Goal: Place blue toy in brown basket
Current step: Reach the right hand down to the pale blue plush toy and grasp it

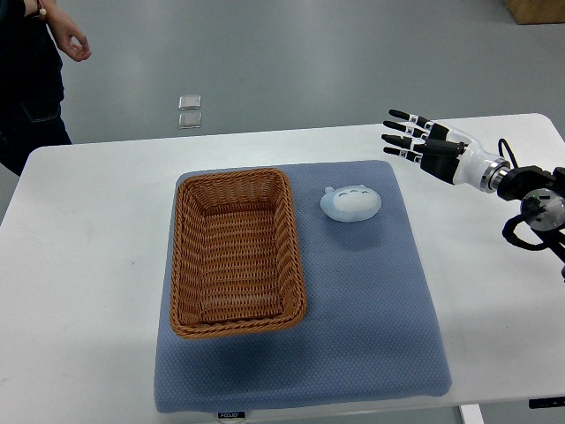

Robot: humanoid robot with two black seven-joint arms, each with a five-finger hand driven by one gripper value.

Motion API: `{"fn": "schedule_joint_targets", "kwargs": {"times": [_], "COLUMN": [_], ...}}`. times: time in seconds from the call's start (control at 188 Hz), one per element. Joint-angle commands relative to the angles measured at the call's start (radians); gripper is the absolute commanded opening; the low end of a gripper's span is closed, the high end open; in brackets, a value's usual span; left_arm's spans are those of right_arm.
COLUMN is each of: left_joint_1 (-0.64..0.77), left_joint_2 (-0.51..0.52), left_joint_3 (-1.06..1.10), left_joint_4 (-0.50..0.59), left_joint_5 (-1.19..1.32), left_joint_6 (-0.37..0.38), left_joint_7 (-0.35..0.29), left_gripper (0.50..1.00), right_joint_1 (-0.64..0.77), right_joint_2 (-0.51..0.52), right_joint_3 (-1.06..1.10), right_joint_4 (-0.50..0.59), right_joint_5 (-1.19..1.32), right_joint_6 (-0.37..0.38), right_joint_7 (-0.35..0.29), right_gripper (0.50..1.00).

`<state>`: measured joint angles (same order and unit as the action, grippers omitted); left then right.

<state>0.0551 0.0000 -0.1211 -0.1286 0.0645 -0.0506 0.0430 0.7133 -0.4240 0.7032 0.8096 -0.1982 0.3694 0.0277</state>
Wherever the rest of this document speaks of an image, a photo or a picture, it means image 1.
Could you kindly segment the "bystander hand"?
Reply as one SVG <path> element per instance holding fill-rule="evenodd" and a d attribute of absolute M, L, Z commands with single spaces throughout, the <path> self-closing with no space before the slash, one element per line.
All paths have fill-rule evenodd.
<path fill-rule="evenodd" d="M 70 59 L 82 62 L 91 57 L 87 37 L 68 13 L 52 8 L 48 12 L 48 25 L 57 47 Z"/>

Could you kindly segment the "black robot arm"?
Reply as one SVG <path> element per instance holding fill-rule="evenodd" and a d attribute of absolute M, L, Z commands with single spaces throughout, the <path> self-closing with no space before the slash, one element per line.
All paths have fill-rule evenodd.
<path fill-rule="evenodd" d="M 383 124 L 398 132 L 384 134 L 383 152 L 419 165 L 429 175 L 453 186 L 467 184 L 505 201 L 519 201 L 520 212 L 502 229 L 511 245 L 537 252 L 549 250 L 564 259 L 564 169 L 520 167 L 506 140 L 498 152 L 486 152 L 476 138 L 455 127 L 400 110 L 397 120 Z"/>

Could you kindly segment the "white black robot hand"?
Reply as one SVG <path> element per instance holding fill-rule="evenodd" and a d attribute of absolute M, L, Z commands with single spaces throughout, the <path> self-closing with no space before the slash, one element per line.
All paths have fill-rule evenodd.
<path fill-rule="evenodd" d="M 419 163 L 421 170 L 441 181 L 468 184 L 481 192 L 493 193 L 497 187 L 495 180 L 510 169 L 508 160 L 486 152 L 477 139 L 454 127 L 401 110 L 390 109 L 388 114 L 407 123 L 386 120 L 383 124 L 410 137 L 382 134 L 385 142 L 398 147 L 384 147 L 383 152 Z M 422 147 L 425 149 L 421 154 L 406 150 Z"/>

